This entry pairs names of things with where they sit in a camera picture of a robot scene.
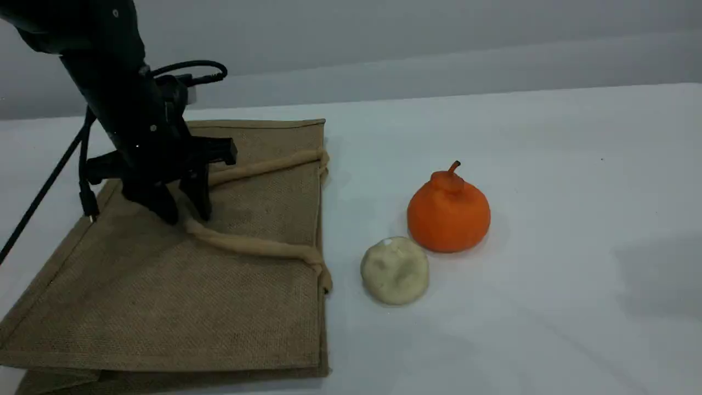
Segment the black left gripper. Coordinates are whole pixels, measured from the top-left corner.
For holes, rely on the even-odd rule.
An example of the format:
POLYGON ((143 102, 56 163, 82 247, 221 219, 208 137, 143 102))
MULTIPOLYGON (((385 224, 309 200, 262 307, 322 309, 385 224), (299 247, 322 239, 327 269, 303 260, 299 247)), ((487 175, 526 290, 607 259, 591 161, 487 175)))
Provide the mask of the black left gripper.
POLYGON ((63 55, 61 62, 86 103, 88 123, 99 122, 115 149, 88 158, 90 130, 81 132, 78 183, 86 189, 110 178, 122 182, 126 200, 145 207, 170 225, 179 221, 169 183, 181 178, 181 192, 206 222, 212 213, 209 165, 234 165, 231 138, 191 135, 183 119, 190 88, 220 82, 225 65, 191 60, 151 70, 128 69, 99 55, 63 55))

